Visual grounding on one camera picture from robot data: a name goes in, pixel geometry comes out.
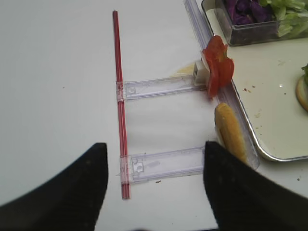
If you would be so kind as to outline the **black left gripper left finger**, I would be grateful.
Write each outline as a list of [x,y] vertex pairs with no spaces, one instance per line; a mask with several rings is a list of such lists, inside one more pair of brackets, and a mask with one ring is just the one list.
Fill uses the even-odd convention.
[[93,231],[105,198],[107,145],[96,143],[58,175],[0,207],[2,231]]

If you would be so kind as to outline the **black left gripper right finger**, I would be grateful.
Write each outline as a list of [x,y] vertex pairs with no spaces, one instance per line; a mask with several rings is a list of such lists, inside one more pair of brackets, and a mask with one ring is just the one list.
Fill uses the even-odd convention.
[[306,231],[308,199],[262,176],[215,141],[204,151],[205,192],[220,231]]

